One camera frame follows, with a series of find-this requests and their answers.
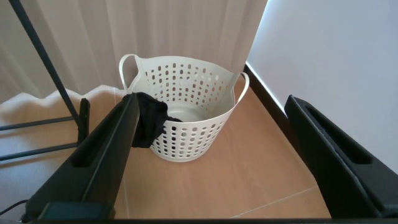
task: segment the drying rack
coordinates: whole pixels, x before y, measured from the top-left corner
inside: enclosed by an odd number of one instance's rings
[[[39,36],[37,35],[35,29],[33,28],[33,25],[29,17],[27,16],[25,9],[23,8],[20,0],[14,0],[9,2],[11,3],[12,8],[17,14],[17,17],[20,20],[22,26],[24,27],[27,35],[29,36],[30,41],[32,41],[32,44],[35,47],[38,55],[40,56],[40,59],[42,60],[45,68],[49,72],[51,79],[53,80],[55,86],[57,87],[57,90],[59,91],[63,101],[65,102],[71,116],[63,118],[46,119],[42,121],[20,123],[20,124],[10,124],[6,126],[1,126],[0,131],[75,120],[76,125],[78,126],[78,137],[77,137],[77,142],[73,143],[0,156],[0,161],[77,147],[88,135],[88,123],[90,120],[90,102],[87,99],[82,98],[80,101],[80,112],[79,114],[77,113],[75,107],[72,104],[72,101],[68,96],[67,91],[65,90],[65,87],[62,84],[60,77],[58,76],[57,71],[55,70],[49,58],[49,55],[45,51],[44,46],[40,41]]]

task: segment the beige curtain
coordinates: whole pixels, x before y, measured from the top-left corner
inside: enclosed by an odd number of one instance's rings
[[[63,84],[84,94],[122,88],[124,54],[181,55],[240,72],[266,0],[22,0]],[[7,0],[0,0],[0,103],[55,91]],[[134,62],[131,69],[131,82]]]

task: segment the brown floor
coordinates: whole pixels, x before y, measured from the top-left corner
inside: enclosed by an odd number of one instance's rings
[[[237,90],[242,89],[242,81]],[[80,96],[70,93],[75,106]],[[123,91],[101,86],[91,103],[90,130]],[[0,105],[0,125],[69,116],[58,94],[21,94]],[[76,141],[74,122],[2,131],[0,155]],[[0,210],[29,198],[74,149],[0,162]],[[178,164],[132,148],[115,204],[116,218],[330,217],[311,173],[252,90],[209,151]],[[24,207],[1,216],[17,220]]]

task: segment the white plastic basket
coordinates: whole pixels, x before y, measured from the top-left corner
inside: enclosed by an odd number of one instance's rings
[[[123,64],[134,56],[138,74],[127,87]],[[119,62],[127,93],[144,92],[167,103],[168,115],[183,122],[166,121],[164,133],[151,145],[152,151],[172,162],[188,162],[202,156],[249,88],[249,77],[235,103],[233,87],[239,73],[202,60],[166,56],[139,58],[127,54]]]

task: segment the garment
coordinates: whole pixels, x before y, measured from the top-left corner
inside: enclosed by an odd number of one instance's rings
[[[139,120],[132,147],[148,148],[163,133],[166,120],[182,122],[167,115],[167,104],[155,100],[146,93],[136,93],[139,105]]]

